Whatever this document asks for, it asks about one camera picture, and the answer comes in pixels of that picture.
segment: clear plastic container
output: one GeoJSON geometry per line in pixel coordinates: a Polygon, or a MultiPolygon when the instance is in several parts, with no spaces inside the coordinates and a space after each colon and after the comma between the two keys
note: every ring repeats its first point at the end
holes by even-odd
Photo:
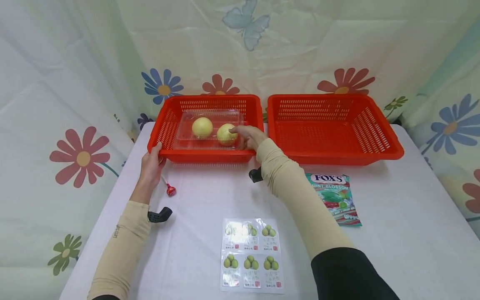
{"type": "Polygon", "coordinates": [[[173,149],[199,149],[199,150],[241,150],[243,138],[238,135],[235,139],[217,138],[218,129],[230,123],[234,126],[243,125],[243,116],[237,110],[187,110],[184,111],[177,129],[177,138],[173,149]],[[193,123],[201,117],[208,118],[213,124],[212,133],[207,137],[198,137],[192,132],[193,123]]]}

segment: candy bag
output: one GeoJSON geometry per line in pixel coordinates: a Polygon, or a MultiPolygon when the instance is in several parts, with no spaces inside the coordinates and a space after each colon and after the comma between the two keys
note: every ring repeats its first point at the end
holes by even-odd
{"type": "Polygon", "coordinates": [[[306,176],[339,225],[362,226],[353,204],[349,176],[310,173],[306,176]]]}

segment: beige arm sleeve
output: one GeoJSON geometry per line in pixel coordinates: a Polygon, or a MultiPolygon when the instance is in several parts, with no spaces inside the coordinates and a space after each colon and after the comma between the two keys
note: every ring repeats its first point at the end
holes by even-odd
{"type": "Polygon", "coordinates": [[[331,248],[355,247],[320,200],[303,169],[271,139],[260,144],[257,160],[262,164],[262,177],[268,188],[290,211],[311,260],[331,248]]]}
{"type": "Polygon", "coordinates": [[[149,208],[146,204],[128,201],[98,262],[88,300],[102,295],[127,300],[130,283],[150,234],[149,208]]]}

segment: red plastic basket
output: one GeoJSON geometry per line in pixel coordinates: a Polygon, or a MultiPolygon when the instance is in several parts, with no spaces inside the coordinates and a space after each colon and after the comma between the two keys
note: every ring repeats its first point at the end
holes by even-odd
{"type": "Polygon", "coordinates": [[[273,95],[267,114],[270,137],[299,164],[366,166],[404,153],[365,95],[273,95]]]}
{"type": "Polygon", "coordinates": [[[185,111],[222,111],[234,109],[243,116],[243,123],[264,130],[260,99],[255,95],[174,96],[168,98],[150,134],[148,152],[159,142],[159,155],[178,163],[245,163],[255,152],[251,150],[174,149],[174,142],[185,111]]]}

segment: butterfly pattern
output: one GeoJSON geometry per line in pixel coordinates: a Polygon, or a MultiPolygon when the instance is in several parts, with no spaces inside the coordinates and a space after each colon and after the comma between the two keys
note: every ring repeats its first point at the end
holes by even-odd
{"type": "Polygon", "coordinates": [[[253,11],[257,6],[257,0],[246,0],[241,10],[235,7],[227,12],[222,18],[223,23],[231,29],[240,29],[243,43],[248,51],[253,51],[262,38],[261,33],[268,28],[269,15],[263,15],[253,20],[253,11]]]}

